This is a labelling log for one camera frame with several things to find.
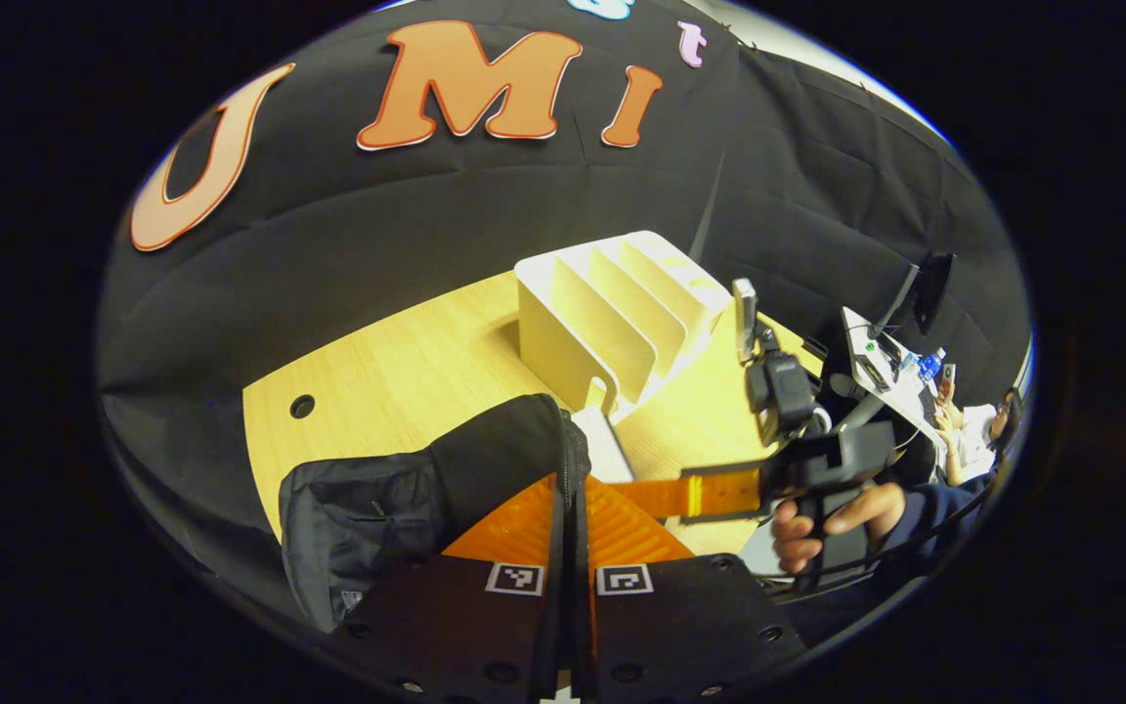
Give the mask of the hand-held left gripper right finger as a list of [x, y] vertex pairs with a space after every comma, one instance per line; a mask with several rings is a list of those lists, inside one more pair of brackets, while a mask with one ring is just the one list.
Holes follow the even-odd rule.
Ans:
[[741, 558], [697, 555], [617, 487], [588, 478], [577, 526], [586, 703], [739, 703], [807, 650]]

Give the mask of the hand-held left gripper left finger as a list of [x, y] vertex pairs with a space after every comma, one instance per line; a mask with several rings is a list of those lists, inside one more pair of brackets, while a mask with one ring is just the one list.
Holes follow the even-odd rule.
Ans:
[[558, 674], [564, 501], [545, 476], [354, 607], [340, 644], [399, 703], [537, 703]]

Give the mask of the black monitor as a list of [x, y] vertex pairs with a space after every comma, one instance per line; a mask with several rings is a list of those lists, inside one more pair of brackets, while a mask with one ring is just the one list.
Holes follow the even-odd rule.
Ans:
[[929, 335], [957, 259], [957, 253], [930, 250], [921, 262], [911, 266], [888, 310], [868, 330], [868, 338], [875, 339], [886, 330], [902, 329], [911, 322], [920, 335]]

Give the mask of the white desk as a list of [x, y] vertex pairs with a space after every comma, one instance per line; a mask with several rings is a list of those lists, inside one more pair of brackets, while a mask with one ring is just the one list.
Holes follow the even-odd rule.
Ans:
[[867, 395], [844, 415], [841, 428], [863, 426], [882, 407], [888, 407], [942, 449], [942, 437], [933, 424], [938, 389], [921, 374], [919, 357], [885, 335], [872, 338], [872, 322], [854, 309], [841, 308], [850, 377]]

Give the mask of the book with portrait cover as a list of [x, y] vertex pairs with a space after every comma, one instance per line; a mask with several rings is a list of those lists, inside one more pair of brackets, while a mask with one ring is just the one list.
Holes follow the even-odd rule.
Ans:
[[586, 407], [573, 412], [571, 420], [586, 437], [590, 475], [604, 484], [631, 484], [635, 476], [628, 458], [614, 433], [613, 424], [599, 407]]

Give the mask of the black schoolbag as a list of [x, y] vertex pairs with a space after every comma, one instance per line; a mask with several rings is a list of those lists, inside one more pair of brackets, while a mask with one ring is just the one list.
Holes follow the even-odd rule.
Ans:
[[586, 433], [549, 395], [513, 396], [425, 449], [303, 462], [279, 489], [291, 592], [336, 632], [390, 567], [438, 555], [542, 478], [590, 472]]

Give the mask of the white bookshelf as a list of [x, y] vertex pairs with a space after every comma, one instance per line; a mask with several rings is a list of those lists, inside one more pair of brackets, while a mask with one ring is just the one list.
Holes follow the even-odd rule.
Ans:
[[732, 295], [651, 231], [513, 264], [522, 364], [573, 410], [626, 418], [701, 357]]

